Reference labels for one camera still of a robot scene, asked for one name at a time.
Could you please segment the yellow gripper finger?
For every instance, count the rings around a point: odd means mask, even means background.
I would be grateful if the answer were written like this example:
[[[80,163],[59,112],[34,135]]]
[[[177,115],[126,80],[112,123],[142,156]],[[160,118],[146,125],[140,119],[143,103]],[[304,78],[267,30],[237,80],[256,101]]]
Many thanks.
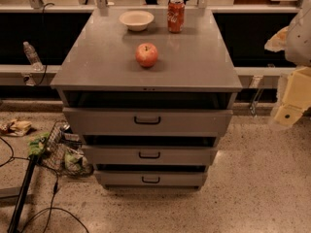
[[[264,48],[273,52],[284,50],[287,44],[287,33],[288,26],[280,29],[265,43]]]
[[[268,125],[272,129],[288,129],[298,122],[311,107],[311,68],[296,67],[290,74],[282,74],[277,87],[277,102]]]

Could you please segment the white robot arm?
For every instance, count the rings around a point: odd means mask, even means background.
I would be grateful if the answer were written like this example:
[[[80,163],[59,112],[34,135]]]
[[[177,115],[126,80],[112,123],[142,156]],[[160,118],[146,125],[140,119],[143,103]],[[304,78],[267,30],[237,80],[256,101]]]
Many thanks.
[[[277,103],[269,125],[275,130],[292,127],[311,107],[311,0],[303,0],[289,26],[274,34],[264,45],[269,51],[283,51],[285,58],[296,65],[278,82]]]

